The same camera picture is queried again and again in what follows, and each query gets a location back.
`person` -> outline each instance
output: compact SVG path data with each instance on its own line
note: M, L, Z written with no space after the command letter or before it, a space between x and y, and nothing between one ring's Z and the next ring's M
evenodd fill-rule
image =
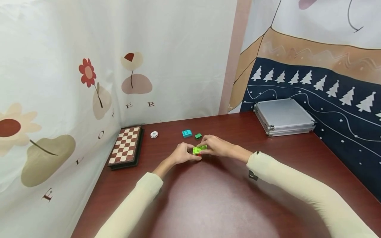
M240 160L260 179L274 184L310 204L322 218L332 238L377 238L377 235L342 197L322 182L284 165L262 152L253 153L217 136L204 136L198 146L202 145L207 145L207 149L201 151L202 155ZM174 152L163 160L152 173L146 173L95 237L128 237L146 207L158 194L166 173L176 164L201 159L188 152L193 147L186 143L179 144Z

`red flower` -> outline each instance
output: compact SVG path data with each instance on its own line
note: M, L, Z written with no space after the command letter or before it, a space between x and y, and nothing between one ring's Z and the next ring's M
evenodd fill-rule
M86 83L88 88L90 88L91 85L95 85L94 79L96 78L96 74L94 73L94 67L91 65L90 59L83 59L82 64L79 65L79 72L83 74L81 82Z

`zigzag pattern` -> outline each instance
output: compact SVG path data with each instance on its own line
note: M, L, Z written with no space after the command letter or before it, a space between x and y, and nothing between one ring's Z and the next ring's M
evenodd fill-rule
M283 54L287 54L285 48L282 45L280 45L276 48L273 48L271 41L264 43L263 47L261 47L261 48L262 48L263 52L269 52L270 54L281 53L281 52L283 52ZM373 70L378 70L381 68L381 65L377 66L376 63L371 58L362 58L362 59L357 60L355 62L351 62L349 60L349 53L335 57L329 50L324 50L324 51L319 52L317 54L313 54L309 48L303 49L301 51L297 51L295 48L291 48L289 50L289 54L294 55L294 58L297 58L299 55L304 54L305 52L307 52L307 54L309 55L309 57L311 59L316 59L316 58L320 57L321 55L324 55L324 56L328 55L331 59L333 59L337 62L340 61L341 59L344 59L344 65L347 69L353 68L359 64L366 64L370 68L372 68Z

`christmas tree print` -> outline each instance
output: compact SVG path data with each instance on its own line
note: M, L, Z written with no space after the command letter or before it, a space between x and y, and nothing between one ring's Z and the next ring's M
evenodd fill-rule
M285 82L285 71L284 70L279 75L279 77L275 80L275 82L277 82L277 83L284 83Z
M337 80L337 82L332 86L332 88L330 88L330 90L327 92L328 94L328 97L337 97L336 96L336 93L337 93L337 89L339 88L339 81Z
M355 90L355 87L352 87L352 89L349 90L349 91L347 92L347 94L345 94L345 95L343 96L342 99L340 99L340 101L342 102L341 105L345 105L345 104L347 104L347 105L349 105L349 106L352 105L351 101L353 100L353 95L355 94L355 91L354 91L354 90Z
M380 113L376 114L376 116L378 116L380 118L380 121L381 121L381 111L380 111Z
M370 107L373 106L373 101L375 100L375 96L374 96L375 94L376 92L372 92L372 94L366 97L364 100L362 100L360 104L356 105L356 107L359 108L360 112L362 112L363 110L367 112L371 112Z
M261 79L261 72L262 72L261 67L262 66L259 66L259 68L257 69L257 72L255 72L255 74L251 78L251 79L254 79L254 81L257 80L257 79Z
M321 90L323 91L323 87L324 87L324 82L325 82L325 78L327 77L327 75L324 76L324 78L322 78L319 82L317 82L314 87L315 87L315 90Z
M265 80L266 82L267 81L272 81L272 75L274 74L274 69L272 69L266 76L263 80Z
M298 79L299 79L299 70L296 71L296 74L294 75L294 77L291 79L290 83L291 85L293 85L294 83L297 83L298 82Z
M310 70L310 72L307 73L300 82L302 84L306 84L306 83L311 84L311 80L312 80L311 76L312 76L312 70Z

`beige fabric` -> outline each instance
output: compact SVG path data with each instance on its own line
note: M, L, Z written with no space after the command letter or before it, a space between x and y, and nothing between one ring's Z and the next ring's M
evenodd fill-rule
M160 177L156 174L146 173L101 227L95 238L128 237L162 185L163 181Z
M342 197L327 185L259 152L246 165L256 176L310 204L323 219L332 238L376 238Z
M342 197L327 185L261 152L250 157L247 167L260 179L312 205L322 217L332 238L377 238ZM162 185L160 177L146 173L95 237L128 237Z

